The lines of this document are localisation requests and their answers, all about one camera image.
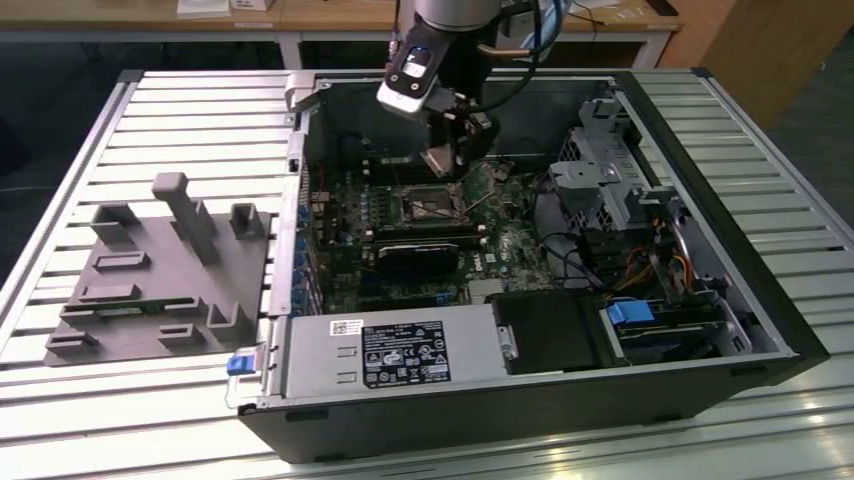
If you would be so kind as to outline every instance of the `black plastic cover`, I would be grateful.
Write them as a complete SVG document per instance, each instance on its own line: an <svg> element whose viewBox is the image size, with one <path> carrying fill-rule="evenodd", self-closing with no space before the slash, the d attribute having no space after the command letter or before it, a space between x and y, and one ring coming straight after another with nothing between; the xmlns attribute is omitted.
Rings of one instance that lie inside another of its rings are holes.
<svg viewBox="0 0 854 480"><path fill-rule="evenodd" d="M599 296L587 290L495 295L495 321L512 330L519 353L518 358L507 361L510 373L571 372L618 366L599 308Z"/></svg>

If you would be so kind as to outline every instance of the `table leg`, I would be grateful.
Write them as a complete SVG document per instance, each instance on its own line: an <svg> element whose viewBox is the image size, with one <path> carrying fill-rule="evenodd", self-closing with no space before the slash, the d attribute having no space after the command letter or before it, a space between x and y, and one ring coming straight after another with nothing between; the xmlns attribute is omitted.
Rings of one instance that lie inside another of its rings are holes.
<svg viewBox="0 0 854 480"><path fill-rule="evenodd" d="M285 70L301 70L303 57L299 51L299 35L283 35L279 37L279 50Z"/></svg>
<svg viewBox="0 0 854 480"><path fill-rule="evenodd" d="M671 32L650 32L631 68L655 68L664 53Z"/></svg>

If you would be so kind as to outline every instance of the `white label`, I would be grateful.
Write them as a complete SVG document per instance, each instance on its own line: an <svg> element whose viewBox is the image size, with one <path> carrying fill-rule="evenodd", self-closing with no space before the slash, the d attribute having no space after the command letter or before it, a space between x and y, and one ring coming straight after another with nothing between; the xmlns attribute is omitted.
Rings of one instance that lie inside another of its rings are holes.
<svg viewBox="0 0 854 480"><path fill-rule="evenodd" d="M332 320L329 322L329 336L360 335L361 320Z"/></svg>
<svg viewBox="0 0 854 480"><path fill-rule="evenodd" d="M235 28L272 28L272 23L235 23Z"/></svg>

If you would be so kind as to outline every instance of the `blue latch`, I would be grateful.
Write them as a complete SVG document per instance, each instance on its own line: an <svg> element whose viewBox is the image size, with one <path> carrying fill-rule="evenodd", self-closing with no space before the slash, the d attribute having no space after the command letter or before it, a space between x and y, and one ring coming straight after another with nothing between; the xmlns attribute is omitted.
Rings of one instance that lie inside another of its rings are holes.
<svg viewBox="0 0 854 480"><path fill-rule="evenodd" d="M619 325L622 323L651 322L655 320L650 304L643 300L631 300L615 302L607 308L611 323Z"/></svg>
<svg viewBox="0 0 854 480"><path fill-rule="evenodd" d="M255 355L235 355L225 365L228 376L249 375L255 373Z"/></svg>

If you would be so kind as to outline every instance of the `wooden table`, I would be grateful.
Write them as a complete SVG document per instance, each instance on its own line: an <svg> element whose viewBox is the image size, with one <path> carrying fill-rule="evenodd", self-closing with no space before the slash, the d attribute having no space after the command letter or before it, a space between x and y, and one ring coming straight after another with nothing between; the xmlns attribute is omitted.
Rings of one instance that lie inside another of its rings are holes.
<svg viewBox="0 0 854 480"><path fill-rule="evenodd" d="M183 20L177 0L0 0L0 42L279 43L283 6Z"/></svg>
<svg viewBox="0 0 854 480"><path fill-rule="evenodd" d="M0 42L269 41L284 65L303 68L303 41L386 42L394 0L276 0L267 12L232 10L229 17L181 20L176 0L0 0ZM682 23L659 16L644 0L592 10L596 42L640 44L634 67L651 68ZM594 40L587 20L567 17L560 42Z"/></svg>
<svg viewBox="0 0 854 480"><path fill-rule="evenodd" d="M303 41L388 41L394 22L394 0L285 0L281 10L281 54L288 68L301 67ZM590 21L567 17L559 42L630 42L642 44L634 68L654 68L672 32L682 28L678 17L655 13L646 0L622 0L596 8L594 33ZM579 16L588 16L586 10Z"/></svg>

